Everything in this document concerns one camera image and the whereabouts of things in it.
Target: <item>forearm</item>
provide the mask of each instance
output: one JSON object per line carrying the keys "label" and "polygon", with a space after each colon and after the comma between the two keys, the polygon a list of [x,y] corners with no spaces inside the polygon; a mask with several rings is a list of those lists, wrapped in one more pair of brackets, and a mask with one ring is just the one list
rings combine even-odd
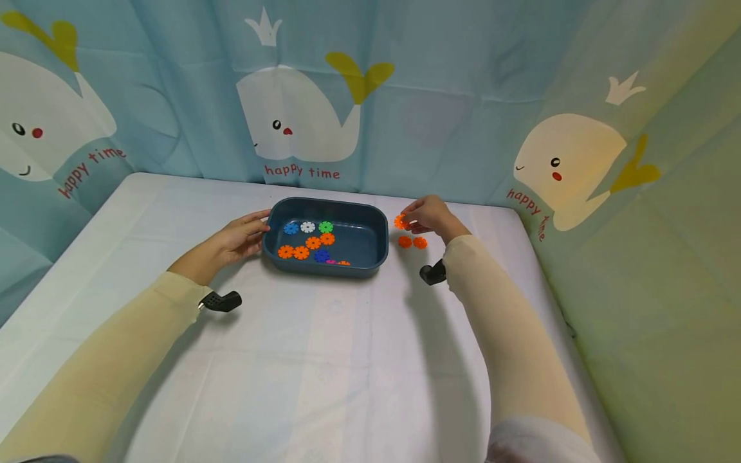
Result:
{"label": "forearm", "polygon": [[0,461],[53,453],[103,460],[131,405],[210,289],[165,273],[96,329],[0,444]]}
{"label": "forearm", "polygon": [[519,288],[473,236],[445,251],[448,284],[463,304],[491,387],[491,425],[539,416],[590,441],[571,383],[545,328]]}

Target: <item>yellow whale tail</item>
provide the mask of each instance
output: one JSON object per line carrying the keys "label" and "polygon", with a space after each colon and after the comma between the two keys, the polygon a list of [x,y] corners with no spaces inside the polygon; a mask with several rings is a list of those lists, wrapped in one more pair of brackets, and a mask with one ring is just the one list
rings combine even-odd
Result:
{"label": "yellow whale tail", "polygon": [[636,146],[636,153],[620,171],[617,179],[615,179],[615,183],[610,187],[610,193],[615,193],[625,188],[637,187],[644,183],[651,183],[661,178],[661,172],[659,172],[659,168],[655,165],[638,165],[643,157],[643,151],[646,149],[647,141],[648,137],[645,133],[640,136],[638,145]]}
{"label": "yellow whale tail", "polygon": [[361,104],[376,88],[393,74],[393,64],[376,63],[363,76],[362,71],[350,56],[344,53],[328,53],[327,63],[333,67],[348,85],[355,104]]}
{"label": "yellow whale tail", "polygon": [[8,27],[22,30],[36,37],[46,48],[51,50],[57,58],[67,65],[72,71],[79,72],[77,66],[77,31],[75,27],[66,21],[55,21],[51,24],[51,37],[43,29],[33,23],[26,15],[18,11],[9,11],[0,16]]}

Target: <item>white crown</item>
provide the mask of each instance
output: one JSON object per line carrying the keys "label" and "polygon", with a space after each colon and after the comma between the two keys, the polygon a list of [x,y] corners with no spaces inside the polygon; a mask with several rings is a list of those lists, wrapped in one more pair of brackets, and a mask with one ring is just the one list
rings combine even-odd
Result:
{"label": "white crown", "polygon": [[636,77],[638,77],[638,71],[628,77],[623,83],[619,83],[615,77],[610,77],[610,93],[607,95],[605,101],[614,104],[615,106],[620,106],[625,102],[625,100],[629,99],[636,93],[645,92],[646,87],[633,87]]}
{"label": "white crown", "polygon": [[275,25],[270,25],[270,19],[268,18],[268,12],[265,11],[265,7],[262,7],[262,17],[260,18],[260,24],[254,19],[245,19],[245,22],[249,24],[260,39],[260,43],[266,47],[276,46],[276,36],[278,35],[278,27],[283,22],[282,19],[276,21]]}

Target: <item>cartoon whale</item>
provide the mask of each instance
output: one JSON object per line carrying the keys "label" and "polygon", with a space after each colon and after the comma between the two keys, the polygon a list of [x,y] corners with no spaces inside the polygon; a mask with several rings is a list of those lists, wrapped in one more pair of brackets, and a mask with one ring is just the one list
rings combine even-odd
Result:
{"label": "cartoon whale", "polygon": [[292,67],[266,67],[237,83],[258,156],[332,162],[341,161],[355,151],[360,133],[360,105],[391,76],[393,65],[375,64],[363,76],[349,56],[329,53],[326,59],[345,79],[354,102],[342,124],[324,93]]}
{"label": "cartoon whale", "polygon": [[605,192],[593,196],[612,164],[625,149],[612,127],[578,114],[559,114],[538,124],[525,139],[514,162],[514,177],[529,186],[554,210],[554,227],[576,227],[612,193],[656,181],[656,166],[639,166],[646,135],[633,158]]}
{"label": "cartoon whale", "polygon": [[49,37],[21,13],[1,19],[48,47],[80,87],[79,95],[49,70],[0,52],[0,167],[20,179],[49,180],[83,145],[113,135],[116,121],[79,72],[73,25],[57,21]]}

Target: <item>table surface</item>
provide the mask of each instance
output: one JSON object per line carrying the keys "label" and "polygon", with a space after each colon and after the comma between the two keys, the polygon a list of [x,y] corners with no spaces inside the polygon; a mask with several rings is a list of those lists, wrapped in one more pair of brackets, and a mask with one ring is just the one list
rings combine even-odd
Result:
{"label": "table surface", "polygon": [[[410,200],[134,174],[0,329],[0,439],[62,363],[169,263],[229,220],[307,196]],[[623,462],[604,411],[514,211],[451,204],[533,305],[554,341],[603,463]],[[214,287],[244,304],[203,313],[126,418],[110,453],[127,462],[482,462],[490,399],[481,353],[442,257],[393,242],[372,279],[281,273],[265,259]]]}

